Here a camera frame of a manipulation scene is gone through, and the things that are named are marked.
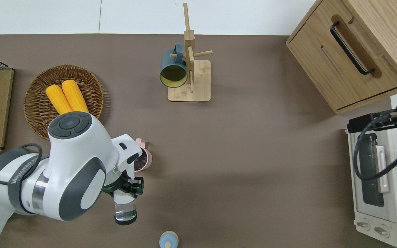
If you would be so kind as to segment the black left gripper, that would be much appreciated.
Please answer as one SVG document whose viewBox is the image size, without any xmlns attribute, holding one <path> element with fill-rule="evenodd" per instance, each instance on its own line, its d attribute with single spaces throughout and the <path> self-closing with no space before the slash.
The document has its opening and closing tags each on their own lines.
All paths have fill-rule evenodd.
<svg viewBox="0 0 397 248">
<path fill-rule="evenodd" d="M 142 195 L 144 189 L 144 178 L 137 176 L 131 179 L 127 171 L 123 171 L 119 178 L 109 185 L 103 186 L 103 192 L 114 197 L 114 192 L 119 190 L 123 193 L 131 193 L 134 195 Z"/>
</svg>

